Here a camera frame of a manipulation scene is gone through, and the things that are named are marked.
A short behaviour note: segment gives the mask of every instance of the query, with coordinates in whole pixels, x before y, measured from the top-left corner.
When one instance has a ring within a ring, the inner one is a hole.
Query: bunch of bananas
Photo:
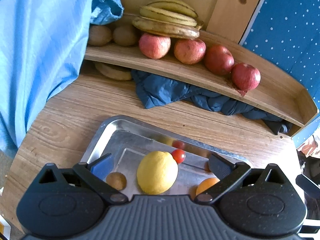
[[[195,39],[203,23],[197,21],[196,11],[179,0],[156,0],[140,8],[133,19],[136,28],[165,37]]]

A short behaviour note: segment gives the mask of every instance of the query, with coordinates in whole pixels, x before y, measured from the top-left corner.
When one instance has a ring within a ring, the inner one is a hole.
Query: kiwi fruit
[[[139,31],[132,25],[123,25],[115,28],[112,34],[113,40],[120,46],[132,46],[139,41]]]
[[[116,190],[123,190],[127,186],[127,179],[120,172],[111,172],[106,177],[106,183]]]
[[[105,25],[91,25],[89,29],[88,44],[92,46],[104,46],[112,40],[112,32]]]

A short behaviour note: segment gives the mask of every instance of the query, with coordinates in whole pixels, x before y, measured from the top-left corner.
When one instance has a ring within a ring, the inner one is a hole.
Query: red apple
[[[203,59],[205,49],[205,43],[201,39],[179,39],[174,46],[174,55],[182,63],[190,65]]]
[[[204,65],[219,76],[229,74],[234,63],[232,54],[222,45],[213,45],[204,56]]]
[[[150,33],[144,33],[139,40],[141,52],[149,58],[162,58],[170,49],[171,40],[169,37],[162,37]]]
[[[259,85],[260,79],[260,71],[246,63],[235,65],[231,71],[232,82],[245,92],[255,89]]]

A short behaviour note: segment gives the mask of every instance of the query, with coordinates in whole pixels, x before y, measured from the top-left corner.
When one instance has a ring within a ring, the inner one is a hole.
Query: crumpled fabric
[[[46,101],[79,75],[92,0],[0,0],[0,150],[14,157]]]
[[[92,0],[91,24],[105,25],[122,17],[121,0]]]
[[[225,95],[197,87],[182,81],[132,70],[136,93],[146,109],[187,100],[195,106],[224,115],[242,114],[251,120],[262,119],[274,134],[287,133],[292,124],[273,114]]]

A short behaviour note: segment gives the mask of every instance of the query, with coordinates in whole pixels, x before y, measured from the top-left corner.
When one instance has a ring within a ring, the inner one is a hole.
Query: blue cloth
[[[320,108],[320,0],[265,0],[243,46],[294,77]],[[319,116],[293,137],[296,147]]]
[[[92,0],[90,23],[105,25],[122,17],[124,8],[120,0]]]
[[[108,21],[116,7],[101,1],[96,20]],[[15,156],[46,101],[78,77],[91,13],[92,0],[0,0],[0,150],[6,155]]]
[[[136,83],[137,95],[147,109],[188,100],[200,108],[212,112],[220,111],[224,115],[242,114],[251,120],[279,122],[279,127],[283,121],[282,118],[254,106],[185,82],[139,70],[132,70],[131,74]]]

